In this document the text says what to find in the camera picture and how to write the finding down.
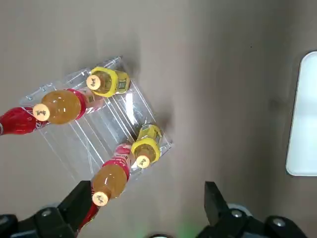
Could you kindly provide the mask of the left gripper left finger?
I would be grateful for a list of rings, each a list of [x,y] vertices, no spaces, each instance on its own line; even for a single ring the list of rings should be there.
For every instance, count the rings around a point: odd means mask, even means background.
[[[20,221],[14,214],[1,214],[0,236],[2,238],[75,238],[87,221],[91,207],[91,182],[82,180],[59,205],[43,208],[27,219]]]

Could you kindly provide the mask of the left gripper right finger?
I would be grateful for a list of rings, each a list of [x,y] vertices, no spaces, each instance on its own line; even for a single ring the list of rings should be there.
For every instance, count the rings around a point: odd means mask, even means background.
[[[305,238],[290,219],[269,216],[264,222],[240,208],[229,208],[215,182],[206,181],[204,209],[209,221],[199,238]]]

